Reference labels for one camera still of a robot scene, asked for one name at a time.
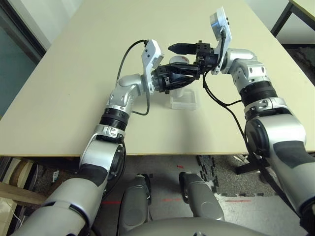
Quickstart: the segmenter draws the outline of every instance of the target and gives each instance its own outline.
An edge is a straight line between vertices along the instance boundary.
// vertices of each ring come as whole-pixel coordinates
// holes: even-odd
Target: black cable
[[[147,40],[145,39],[141,39],[141,40],[138,40],[136,42],[134,42],[133,44],[131,44],[131,46],[127,49],[127,51],[125,52],[124,56],[123,56],[123,59],[122,61],[120,62],[120,66],[119,66],[119,69],[118,69],[118,74],[117,74],[117,78],[116,78],[116,82],[119,80],[119,77],[120,77],[120,73],[122,71],[122,67],[123,67],[123,64],[124,64],[124,61],[129,53],[129,51],[137,44],[139,43],[144,43],[145,45],[148,43]],[[150,94],[148,91],[146,91],[146,99],[147,99],[147,111],[145,113],[140,113],[140,112],[135,112],[135,111],[131,111],[132,113],[135,113],[135,114],[138,114],[138,115],[141,115],[141,116],[146,116],[148,113],[149,113],[149,110],[150,110]]]
[[[120,216],[120,212],[122,210],[124,196],[125,196],[125,193],[123,194],[122,199],[120,201],[120,205],[119,205],[118,219],[117,219],[117,226],[116,226],[116,236],[119,236],[119,216]]]
[[[109,188],[109,189],[105,192],[104,196],[102,197],[102,201],[104,201],[104,200],[109,196],[109,194],[113,191],[113,189],[114,189],[114,187],[116,186],[116,184],[118,183],[118,181],[121,179],[121,177],[122,177],[123,174],[125,173],[125,169],[126,169],[126,156],[127,156],[127,154],[126,154],[126,147],[125,147],[125,143],[124,143],[124,142],[123,142],[123,147],[124,147],[124,159],[123,159],[123,168],[122,168],[122,171],[119,173],[119,176],[116,177],[115,182],[114,182],[113,184],[111,184],[112,187]]]
[[[102,233],[99,231],[99,229],[98,229],[94,224],[92,224],[91,231],[92,231],[96,236],[102,236]]]
[[[118,70],[118,74],[117,74],[117,79],[116,79],[116,81],[119,80],[120,73],[121,73],[121,71],[122,71],[122,67],[123,67],[124,61],[125,61],[125,59],[126,59],[128,53],[129,53],[129,51],[130,51],[134,46],[136,46],[137,44],[139,44],[139,43],[145,43],[145,44],[146,44],[146,42],[148,42],[148,41],[147,41],[147,40],[144,40],[144,39],[138,40],[138,41],[134,42],[134,43],[127,49],[127,51],[125,52],[125,55],[124,55],[122,61],[120,62],[120,66],[119,66],[119,70]]]

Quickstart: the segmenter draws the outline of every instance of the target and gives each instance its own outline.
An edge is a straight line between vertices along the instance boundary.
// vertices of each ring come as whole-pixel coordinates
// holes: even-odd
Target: table
[[[279,19],[271,29],[274,37],[278,35],[292,13],[315,30],[315,2],[313,0],[289,0]]]
[[[315,150],[315,88],[242,1],[86,0],[55,40],[0,121],[0,155],[26,157],[79,156],[114,88],[126,49],[152,38],[164,49],[163,64],[174,56],[167,47],[202,39],[217,46],[209,16],[224,6],[232,31],[231,48],[255,52],[267,68],[278,96],[307,131],[307,150]],[[137,46],[128,55],[122,76],[141,73]],[[230,75],[207,78],[226,103],[240,99]],[[126,129],[128,154],[246,153],[233,117],[210,100],[202,81],[189,86],[198,96],[195,111],[171,110],[169,95],[151,97],[146,117],[132,114]],[[243,105],[234,105],[241,125]],[[145,97],[134,110],[145,111]]]

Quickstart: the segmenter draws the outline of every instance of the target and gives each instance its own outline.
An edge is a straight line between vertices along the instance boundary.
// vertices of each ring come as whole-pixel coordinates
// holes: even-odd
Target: gray floor
[[[126,172],[114,191],[103,202],[95,225],[104,236],[116,235],[119,203],[128,183],[138,173],[152,174],[153,220],[192,216],[189,205],[182,201],[178,174],[182,171],[198,173],[200,167],[193,156],[143,156],[128,157]],[[251,182],[253,176],[243,177]],[[304,236],[299,219],[278,196],[225,197],[216,195],[226,221],[236,223],[272,236]]]

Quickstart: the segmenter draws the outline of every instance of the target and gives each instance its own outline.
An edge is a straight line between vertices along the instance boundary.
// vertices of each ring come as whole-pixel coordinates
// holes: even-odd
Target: cable
[[[37,175],[38,175],[38,164],[36,164],[36,176],[35,176],[35,180],[34,180],[33,186],[31,187],[31,190],[33,190],[33,188],[35,187],[36,180],[37,180]]]
[[[139,43],[144,43],[145,45],[148,43],[147,40],[144,40],[144,39],[141,39],[141,40],[138,40],[136,42],[134,42],[128,49],[127,51],[125,52],[124,56],[123,56],[123,59],[122,61],[120,62],[120,66],[119,66],[119,70],[118,70],[118,74],[117,74],[117,78],[116,78],[116,81],[119,80],[119,77],[120,77],[120,73],[122,71],[122,67],[123,67],[123,64],[124,64],[124,61],[129,53],[129,51],[137,44]],[[150,93],[148,91],[146,91],[146,99],[147,99],[147,111],[145,113],[140,113],[140,112],[136,112],[136,111],[131,111],[132,113],[135,113],[135,114],[138,114],[138,115],[141,115],[141,116],[146,116],[148,113],[149,113],[149,110],[150,110]]]
[[[124,61],[125,61],[125,59],[126,59],[128,53],[129,53],[129,51],[130,51],[134,46],[136,46],[137,44],[139,44],[139,43],[145,43],[145,44],[146,44],[146,42],[148,42],[148,41],[147,41],[147,40],[144,40],[144,39],[138,40],[138,41],[134,42],[134,43],[127,49],[127,51],[125,52],[125,54],[124,54],[124,56],[123,56],[122,61],[120,62],[120,66],[119,66],[119,70],[118,70],[118,74],[117,74],[117,79],[116,79],[116,81],[119,80],[120,72],[122,71],[122,67],[123,67]]]
[[[11,211],[12,211],[14,217],[20,222],[20,225],[19,225],[19,228],[20,228],[20,227],[22,226],[22,221],[21,221],[20,218],[17,217],[17,215],[14,213],[14,211],[13,211],[13,209],[12,209],[12,206],[7,202],[7,200],[6,200],[6,199],[4,199],[4,200],[5,200],[5,202],[8,204],[8,206],[10,207],[10,209],[11,209]]]
[[[102,201],[104,201],[108,195],[113,191],[114,187],[116,186],[116,184],[118,183],[118,181],[121,179],[121,177],[123,176],[125,169],[126,169],[126,147],[125,147],[125,143],[123,142],[123,147],[124,147],[124,159],[123,159],[123,168],[122,171],[119,173],[119,176],[116,177],[116,181],[112,184],[112,187],[108,189],[108,191],[105,192],[104,196],[102,197]]]

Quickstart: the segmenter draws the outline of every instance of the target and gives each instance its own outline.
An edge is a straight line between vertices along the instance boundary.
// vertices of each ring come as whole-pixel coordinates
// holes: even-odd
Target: white wall
[[[32,33],[48,50],[83,0],[9,0]]]
[[[305,1],[308,3],[308,6],[313,6],[313,10],[309,9],[309,11],[315,12],[315,0]],[[245,2],[264,25],[271,30],[287,5],[288,0],[245,0]],[[277,35],[277,39],[280,43],[314,44],[315,32],[297,16],[291,14]]]
[[[33,34],[48,49],[83,0],[9,0]],[[315,0],[303,0],[308,6]],[[288,0],[245,0],[271,30]],[[281,43],[315,43],[315,32],[294,14],[277,36]]]

